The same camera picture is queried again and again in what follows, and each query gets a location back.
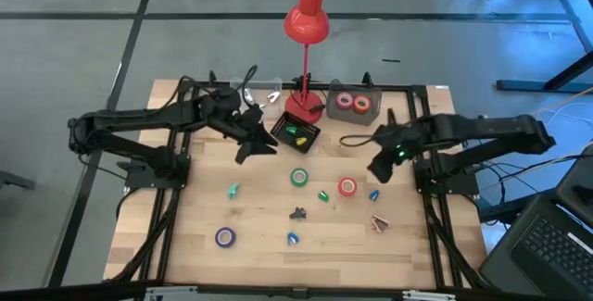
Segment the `blue object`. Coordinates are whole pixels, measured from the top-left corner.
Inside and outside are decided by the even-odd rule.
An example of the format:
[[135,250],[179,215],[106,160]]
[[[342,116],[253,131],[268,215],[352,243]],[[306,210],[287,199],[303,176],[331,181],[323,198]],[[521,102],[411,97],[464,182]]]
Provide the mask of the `blue object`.
[[375,191],[371,192],[371,195],[369,195],[369,198],[371,198],[372,201],[377,201],[378,197],[379,197],[379,190],[375,190]]
[[229,190],[226,192],[226,195],[229,196],[229,199],[234,199],[237,196],[237,190],[239,189],[239,183],[234,183],[229,187]]
[[[226,242],[223,242],[222,240],[222,236],[224,234],[229,236],[229,240]],[[234,234],[234,230],[230,229],[229,227],[220,228],[214,236],[214,241],[216,241],[216,244],[219,245],[219,247],[230,247],[233,245],[235,239],[236,235]]]
[[295,245],[297,243],[298,243],[298,236],[293,232],[288,233],[288,245]]

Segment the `laptop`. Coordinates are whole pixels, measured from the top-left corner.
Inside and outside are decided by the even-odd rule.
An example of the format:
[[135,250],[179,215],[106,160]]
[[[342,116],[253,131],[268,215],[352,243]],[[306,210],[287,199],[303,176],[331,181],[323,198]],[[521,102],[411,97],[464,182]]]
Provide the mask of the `laptop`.
[[[593,146],[583,154],[593,155]],[[593,157],[537,196],[480,268],[503,291],[593,300]]]

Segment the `laptop keyboard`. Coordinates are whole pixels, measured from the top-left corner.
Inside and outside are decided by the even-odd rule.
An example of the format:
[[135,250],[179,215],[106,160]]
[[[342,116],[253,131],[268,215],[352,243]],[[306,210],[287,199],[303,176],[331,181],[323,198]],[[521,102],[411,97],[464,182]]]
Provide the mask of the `laptop keyboard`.
[[538,218],[521,242],[572,283],[593,293],[593,256],[552,223]]

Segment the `lamp base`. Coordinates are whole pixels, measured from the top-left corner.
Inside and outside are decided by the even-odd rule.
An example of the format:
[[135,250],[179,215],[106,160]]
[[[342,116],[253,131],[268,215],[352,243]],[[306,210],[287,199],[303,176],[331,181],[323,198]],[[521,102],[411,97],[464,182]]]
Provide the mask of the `lamp base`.
[[313,92],[309,92],[305,103],[301,102],[300,92],[294,92],[292,96],[288,96],[288,98],[286,98],[284,109],[299,117],[300,119],[305,120],[307,123],[314,124],[322,117],[323,110],[315,112],[309,112],[307,110],[311,110],[312,108],[322,104],[323,102],[320,97]]

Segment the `desk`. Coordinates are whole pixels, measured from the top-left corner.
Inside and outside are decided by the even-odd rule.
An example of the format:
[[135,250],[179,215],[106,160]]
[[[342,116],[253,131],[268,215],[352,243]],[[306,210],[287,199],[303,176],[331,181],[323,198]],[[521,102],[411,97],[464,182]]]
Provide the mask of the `desk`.
[[[156,80],[148,107],[160,107],[177,81]],[[427,87],[433,113],[453,113],[447,87]],[[283,98],[288,96],[284,91]],[[170,248],[166,283],[258,286],[308,286],[339,288],[434,288],[422,198],[416,193],[411,163],[394,168],[388,184],[379,183],[366,166],[379,146],[341,147],[341,136],[372,133],[386,123],[392,107],[397,121],[410,119],[406,95],[384,92],[382,115],[369,127],[323,117],[322,129],[308,154],[302,155],[280,143],[276,156],[249,157],[234,162],[236,142],[204,129],[192,135],[189,154],[191,173],[182,191]],[[275,119],[265,119],[270,130]],[[166,144],[169,131],[143,131],[139,141]],[[289,174],[294,168],[309,172],[309,182],[294,187]],[[354,196],[337,192],[342,177],[353,177],[359,189]],[[234,200],[228,187],[239,182]],[[376,202],[369,193],[380,190]],[[317,197],[324,190],[329,203]],[[140,190],[123,204],[105,270],[105,278],[119,273],[145,240],[155,190]],[[472,203],[459,195],[448,197],[455,240],[466,259],[477,269],[486,258],[478,214]],[[291,220],[295,207],[304,207],[305,220]],[[389,228],[371,228],[373,214],[389,220]],[[231,227],[237,240],[220,248],[214,234]],[[300,243],[289,246],[288,232]],[[149,278],[155,277],[160,246],[155,247]],[[445,248],[441,257],[450,284]]]

